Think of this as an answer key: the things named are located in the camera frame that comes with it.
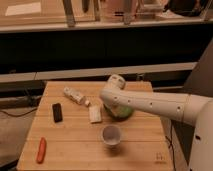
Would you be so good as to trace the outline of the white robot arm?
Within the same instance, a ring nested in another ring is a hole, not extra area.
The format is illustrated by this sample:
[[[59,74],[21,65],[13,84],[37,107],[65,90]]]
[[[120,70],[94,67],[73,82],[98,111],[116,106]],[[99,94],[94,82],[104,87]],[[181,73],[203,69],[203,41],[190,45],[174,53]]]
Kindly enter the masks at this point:
[[[194,127],[188,171],[213,171],[213,98],[186,94],[128,91],[125,79],[113,74],[100,91],[106,108],[118,106],[166,117]]]

